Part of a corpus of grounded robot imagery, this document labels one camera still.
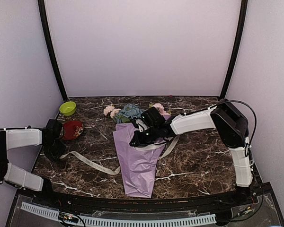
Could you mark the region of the white fake flower stem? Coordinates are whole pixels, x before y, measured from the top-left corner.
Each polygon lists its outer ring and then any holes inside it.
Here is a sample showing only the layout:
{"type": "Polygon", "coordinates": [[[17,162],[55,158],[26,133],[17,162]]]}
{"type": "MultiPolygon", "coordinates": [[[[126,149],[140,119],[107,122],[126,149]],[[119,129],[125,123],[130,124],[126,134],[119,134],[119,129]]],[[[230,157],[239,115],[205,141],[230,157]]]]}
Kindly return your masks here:
{"type": "Polygon", "coordinates": [[[112,119],[121,111],[119,108],[115,108],[114,105],[109,105],[103,110],[104,116],[110,116],[112,119]]]}

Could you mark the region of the white printed ribbon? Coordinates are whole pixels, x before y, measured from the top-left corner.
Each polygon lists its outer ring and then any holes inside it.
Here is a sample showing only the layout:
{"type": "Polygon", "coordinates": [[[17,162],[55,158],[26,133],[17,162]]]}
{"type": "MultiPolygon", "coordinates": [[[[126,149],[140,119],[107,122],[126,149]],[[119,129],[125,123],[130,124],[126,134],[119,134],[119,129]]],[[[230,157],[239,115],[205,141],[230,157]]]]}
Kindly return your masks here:
{"type": "MultiPolygon", "coordinates": [[[[163,142],[162,144],[155,144],[155,145],[149,145],[145,148],[137,148],[138,151],[146,151],[147,148],[163,148],[164,145],[168,145],[167,148],[160,154],[158,157],[158,161],[162,160],[163,158],[167,157],[169,154],[172,153],[174,148],[176,147],[178,141],[180,139],[180,136],[177,135],[172,139],[168,139],[168,141],[163,142]]],[[[77,159],[78,161],[84,163],[85,165],[100,171],[102,173],[105,173],[107,175],[117,175],[121,171],[121,167],[118,161],[118,156],[114,155],[111,157],[99,157],[98,159],[90,159],[85,156],[83,156],[81,153],[77,151],[70,151],[67,152],[64,155],[61,155],[58,157],[58,160],[66,159],[67,157],[73,157],[77,159]]]]}

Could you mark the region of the blue fake flower stem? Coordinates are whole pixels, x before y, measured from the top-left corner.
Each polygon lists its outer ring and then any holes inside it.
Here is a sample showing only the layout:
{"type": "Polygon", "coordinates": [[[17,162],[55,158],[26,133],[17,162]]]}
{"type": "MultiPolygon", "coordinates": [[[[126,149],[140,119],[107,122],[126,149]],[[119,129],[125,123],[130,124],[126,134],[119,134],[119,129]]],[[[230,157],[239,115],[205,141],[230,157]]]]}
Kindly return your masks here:
{"type": "Polygon", "coordinates": [[[115,115],[114,121],[117,124],[120,123],[130,123],[133,118],[140,118],[141,114],[144,112],[135,104],[126,104],[119,112],[115,115]]]}

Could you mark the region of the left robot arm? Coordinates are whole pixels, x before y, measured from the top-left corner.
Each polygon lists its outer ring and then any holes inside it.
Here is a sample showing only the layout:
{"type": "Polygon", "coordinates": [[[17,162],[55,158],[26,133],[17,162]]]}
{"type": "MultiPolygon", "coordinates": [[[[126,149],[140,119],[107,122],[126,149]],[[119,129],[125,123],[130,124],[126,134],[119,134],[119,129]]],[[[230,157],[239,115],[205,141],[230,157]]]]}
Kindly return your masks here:
{"type": "Polygon", "coordinates": [[[15,157],[12,151],[23,151],[33,154],[28,158],[37,156],[37,151],[43,149],[45,157],[50,161],[57,161],[66,150],[61,141],[64,132],[62,123],[50,119],[44,128],[27,126],[24,128],[0,128],[0,184],[8,183],[19,189],[39,192],[39,199],[47,206],[57,203],[57,195],[52,192],[52,183],[46,177],[31,173],[30,170],[13,164],[9,158],[15,157]]]}

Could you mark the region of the purple and pink wrapping paper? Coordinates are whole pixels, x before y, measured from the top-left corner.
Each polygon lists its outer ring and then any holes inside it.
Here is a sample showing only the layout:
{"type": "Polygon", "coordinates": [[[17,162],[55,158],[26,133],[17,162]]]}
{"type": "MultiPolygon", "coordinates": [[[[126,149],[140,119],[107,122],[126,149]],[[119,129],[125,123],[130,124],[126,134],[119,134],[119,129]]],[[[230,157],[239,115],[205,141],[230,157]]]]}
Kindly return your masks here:
{"type": "Polygon", "coordinates": [[[124,191],[129,197],[151,198],[157,161],[172,152],[179,137],[175,137],[165,152],[164,144],[135,148],[129,143],[136,130],[132,123],[118,123],[113,132],[124,191]]]}

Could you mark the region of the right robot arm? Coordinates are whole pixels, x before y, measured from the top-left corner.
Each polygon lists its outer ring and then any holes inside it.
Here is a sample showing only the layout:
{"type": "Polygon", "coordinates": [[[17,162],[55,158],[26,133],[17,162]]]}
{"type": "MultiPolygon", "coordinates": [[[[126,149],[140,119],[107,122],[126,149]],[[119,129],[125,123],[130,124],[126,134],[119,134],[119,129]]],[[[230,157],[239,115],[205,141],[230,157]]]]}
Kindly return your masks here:
{"type": "Polygon", "coordinates": [[[139,118],[131,120],[136,128],[129,145],[144,148],[157,145],[159,139],[167,142],[184,133],[213,129],[229,149],[236,175],[236,186],[232,201],[242,205],[250,198],[253,180],[253,160],[250,153],[253,134],[249,133],[249,122],[235,106],[236,100],[222,99],[217,104],[191,113],[181,113],[165,119],[155,107],[144,111],[139,118]]]}

